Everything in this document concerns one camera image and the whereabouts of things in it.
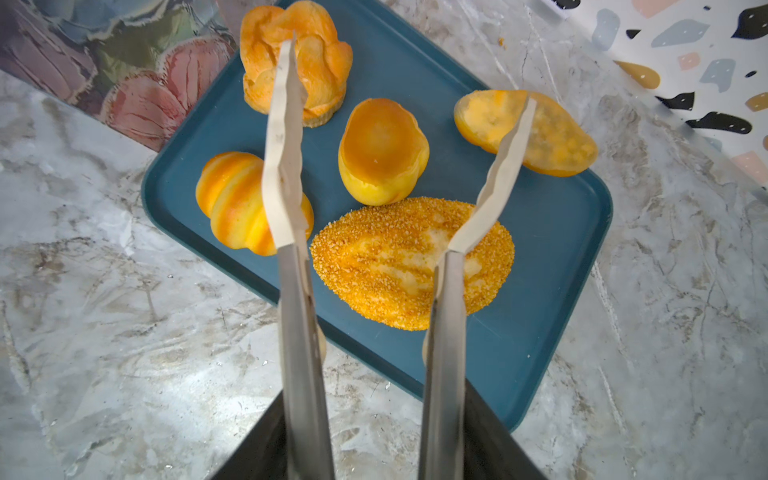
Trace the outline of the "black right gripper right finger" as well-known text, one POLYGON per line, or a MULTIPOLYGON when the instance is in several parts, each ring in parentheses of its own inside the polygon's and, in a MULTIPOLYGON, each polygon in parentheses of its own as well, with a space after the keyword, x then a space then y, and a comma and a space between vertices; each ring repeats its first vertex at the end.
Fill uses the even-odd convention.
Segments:
POLYGON ((469 380, 465 382, 464 479, 545 479, 469 380))

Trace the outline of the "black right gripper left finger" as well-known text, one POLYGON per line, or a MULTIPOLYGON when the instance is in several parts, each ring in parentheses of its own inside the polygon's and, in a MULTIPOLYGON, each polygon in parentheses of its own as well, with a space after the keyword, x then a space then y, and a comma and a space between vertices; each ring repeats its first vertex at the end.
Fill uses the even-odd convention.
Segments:
POLYGON ((213 480, 287 479, 287 434, 279 393, 213 480))

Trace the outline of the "metal tongs with white tips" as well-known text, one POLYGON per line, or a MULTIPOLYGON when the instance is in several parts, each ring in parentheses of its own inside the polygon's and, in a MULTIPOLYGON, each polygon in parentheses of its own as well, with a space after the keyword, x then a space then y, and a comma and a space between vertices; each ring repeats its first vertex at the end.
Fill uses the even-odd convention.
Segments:
MULTIPOLYGON (((298 77, 295 43, 283 42, 266 131, 265 162, 302 160, 305 90, 298 77)), ((464 413, 467 318, 466 255, 490 231, 517 181, 537 104, 527 99, 517 125, 503 138, 469 220, 451 238, 435 269, 431 325, 425 342, 419 475, 464 479, 464 413)), ((292 479, 334 475, 321 348, 309 272, 291 243, 277 251, 280 279, 280 348, 287 433, 287 473, 292 479)))

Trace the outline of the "floral paper bag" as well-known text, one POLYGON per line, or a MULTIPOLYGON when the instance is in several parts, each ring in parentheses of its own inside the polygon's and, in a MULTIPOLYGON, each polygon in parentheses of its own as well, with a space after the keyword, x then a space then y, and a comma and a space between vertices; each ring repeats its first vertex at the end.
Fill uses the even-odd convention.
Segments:
POLYGON ((254 1, 4 1, 1 69, 159 151, 237 53, 254 1))

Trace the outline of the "striped croissant bread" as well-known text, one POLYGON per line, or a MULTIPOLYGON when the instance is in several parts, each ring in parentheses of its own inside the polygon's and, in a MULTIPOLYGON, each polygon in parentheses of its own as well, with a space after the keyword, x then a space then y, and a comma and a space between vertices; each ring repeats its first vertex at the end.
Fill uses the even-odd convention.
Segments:
POLYGON ((301 190, 302 160, 283 160, 277 167, 246 152, 226 152, 204 167, 196 201, 210 219, 214 237, 231 249, 272 256, 291 243, 303 258, 314 212, 301 190))

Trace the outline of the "smooth oval bread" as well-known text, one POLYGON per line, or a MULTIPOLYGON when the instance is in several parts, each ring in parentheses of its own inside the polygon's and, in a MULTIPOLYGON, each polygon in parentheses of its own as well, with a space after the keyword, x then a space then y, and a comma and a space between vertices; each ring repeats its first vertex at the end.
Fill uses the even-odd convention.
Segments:
POLYGON ((598 157, 596 142, 550 97, 526 90, 477 90, 454 107, 454 121, 471 144, 496 154, 502 138, 517 125, 525 101, 537 103, 523 164, 538 173, 570 177, 598 157))

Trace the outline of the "knotted flower bread roll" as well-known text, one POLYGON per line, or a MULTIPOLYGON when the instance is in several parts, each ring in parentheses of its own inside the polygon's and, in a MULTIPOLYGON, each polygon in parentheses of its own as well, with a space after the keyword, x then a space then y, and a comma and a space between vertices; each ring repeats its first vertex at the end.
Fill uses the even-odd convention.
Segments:
POLYGON ((269 112, 280 47, 291 38, 296 39, 298 74, 307 92, 303 125, 319 127, 343 103, 353 51, 338 39, 327 10, 315 2, 297 1, 286 9, 259 6, 244 16, 240 29, 244 99, 252 109, 269 112))

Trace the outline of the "large sesame oval loaf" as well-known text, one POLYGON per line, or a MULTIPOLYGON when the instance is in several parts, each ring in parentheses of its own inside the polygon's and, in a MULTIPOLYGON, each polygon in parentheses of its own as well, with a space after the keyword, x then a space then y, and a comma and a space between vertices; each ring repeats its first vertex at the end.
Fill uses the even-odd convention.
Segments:
POLYGON ((364 318, 425 330, 436 263, 472 210, 469 203, 415 197, 351 211, 315 236, 313 267, 364 318))

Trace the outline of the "small round bun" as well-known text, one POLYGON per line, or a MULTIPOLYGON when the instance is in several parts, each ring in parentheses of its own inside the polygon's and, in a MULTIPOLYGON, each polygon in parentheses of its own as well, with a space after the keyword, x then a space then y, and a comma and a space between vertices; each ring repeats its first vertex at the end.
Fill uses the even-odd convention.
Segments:
POLYGON ((406 198, 424 173, 428 140, 397 102, 371 98, 352 111, 339 146, 338 167, 350 195, 368 206, 406 198))

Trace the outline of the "teal plastic tray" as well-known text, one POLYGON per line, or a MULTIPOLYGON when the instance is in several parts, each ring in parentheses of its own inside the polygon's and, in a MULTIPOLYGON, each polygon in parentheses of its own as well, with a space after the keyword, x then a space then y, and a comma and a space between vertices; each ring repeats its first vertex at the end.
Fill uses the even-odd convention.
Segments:
MULTIPOLYGON (((344 188, 337 154, 352 109, 368 98, 400 103, 417 119, 430 159, 415 196, 474 201, 491 154, 468 143, 453 120, 455 103, 482 83, 405 20, 377 1, 328 1, 353 67, 345 101, 325 125, 303 134, 302 183, 323 228, 358 203, 344 188)), ((179 243, 270 302, 279 297, 278 264, 218 242, 195 200, 215 155, 262 155, 267 119, 243 96, 244 69, 232 59, 149 167, 142 200, 150 220, 179 243)), ((522 170, 501 224, 516 250, 493 302, 467 319, 467 377, 509 429, 524 418, 610 226, 608 188, 592 171, 557 178, 522 170)), ((424 336, 367 320, 320 280, 313 283, 327 339, 416 397, 423 394, 424 336)))

